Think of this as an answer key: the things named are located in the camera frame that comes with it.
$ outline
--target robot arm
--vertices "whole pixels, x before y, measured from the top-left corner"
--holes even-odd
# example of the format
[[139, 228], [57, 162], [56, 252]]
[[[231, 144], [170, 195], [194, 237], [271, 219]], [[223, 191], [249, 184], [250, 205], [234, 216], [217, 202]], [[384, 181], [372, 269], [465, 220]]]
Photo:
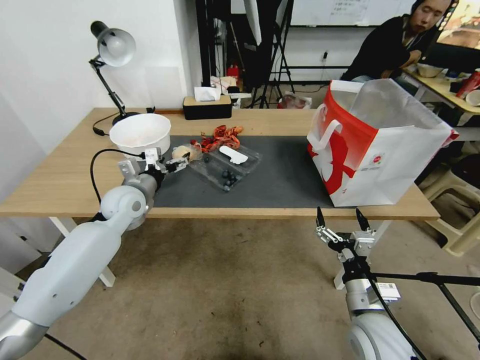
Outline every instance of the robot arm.
[[350, 239], [342, 238], [326, 226], [320, 208], [316, 219], [317, 236], [338, 253], [345, 270], [342, 280], [351, 318], [348, 344], [358, 360], [418, 359], [410, 343], [387, 315], [377, 296], [379, 290], [375, 291], [367, 278], [367, 258], [357, 253], [375, 242], [375, 231], [358, 209], [357, 218], [362, 231], [355, 231]]
[[101, 201], [106, 221], [77, 226], [51, 253], [46, 265], [30, 276], [18, 301], [0, 318], [0, 360], [24, 356], [58, 318], [83, 299], [119, 250], [122, 234], [143, 223], [165, 174], [188, 164], [184, 157], [163, 165], [156, 149], [146, 153], [150, 156], [143, 173], [134, 159], [119, 163], [125, 181]]

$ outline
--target clear plastic tray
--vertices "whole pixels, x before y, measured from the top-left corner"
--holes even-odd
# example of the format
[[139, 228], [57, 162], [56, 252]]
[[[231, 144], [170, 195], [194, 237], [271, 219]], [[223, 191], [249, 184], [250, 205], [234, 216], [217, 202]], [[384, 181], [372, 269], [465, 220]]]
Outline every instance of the clear plastic tray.
[[201, 160], [194, 161], [189, 166], [218, 189], [229, 192], [250, 174], [262, 159], [258, 152], [242, 145], [240, 145], [237, 151], [248, 157], [248, 160], [240, 165], [231, 163], [228, 156], [216, 150], [203, 153]]

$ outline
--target whiteboard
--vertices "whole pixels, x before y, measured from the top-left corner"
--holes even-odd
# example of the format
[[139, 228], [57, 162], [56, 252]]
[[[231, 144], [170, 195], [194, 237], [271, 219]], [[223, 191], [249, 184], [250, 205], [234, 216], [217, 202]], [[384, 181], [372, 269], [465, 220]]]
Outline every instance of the whiteboard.
[[291, 25], [372, 26], [409, 14], [413, 0], [294, 0]]

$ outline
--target plastic stool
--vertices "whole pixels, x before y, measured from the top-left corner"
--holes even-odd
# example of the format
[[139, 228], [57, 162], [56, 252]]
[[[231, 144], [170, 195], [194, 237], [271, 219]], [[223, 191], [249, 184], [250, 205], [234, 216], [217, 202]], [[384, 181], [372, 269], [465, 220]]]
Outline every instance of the plastic stool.
[[[445, 191], [454, 190], [467, 202], [480, 205], [480, 154], [467, 156], [460, 160], [444, 176], [424, 190], [424, 195], [432, 202]], [[457, 229], [442, 219], [426, 221], [431, 227], [446, 237], [443, 247], [448, 253], [461, 257], [479, 243], [480, 212], [465, 226]]]

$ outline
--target gray table mat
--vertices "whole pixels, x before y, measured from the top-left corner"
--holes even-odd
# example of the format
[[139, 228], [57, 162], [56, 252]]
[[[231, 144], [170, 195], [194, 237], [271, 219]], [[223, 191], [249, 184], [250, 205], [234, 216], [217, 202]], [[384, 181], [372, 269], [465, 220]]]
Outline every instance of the gray table mat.
[[[172, 136], [173, 147], [192, 136]], [[191, 168], [169, 174], [154, 199], [167, 208], [333, 208], [307, 152], [305, 136], [240, 136], [243, 146], [262, 155], [257, 168], [230, 192], [214, 187]]]

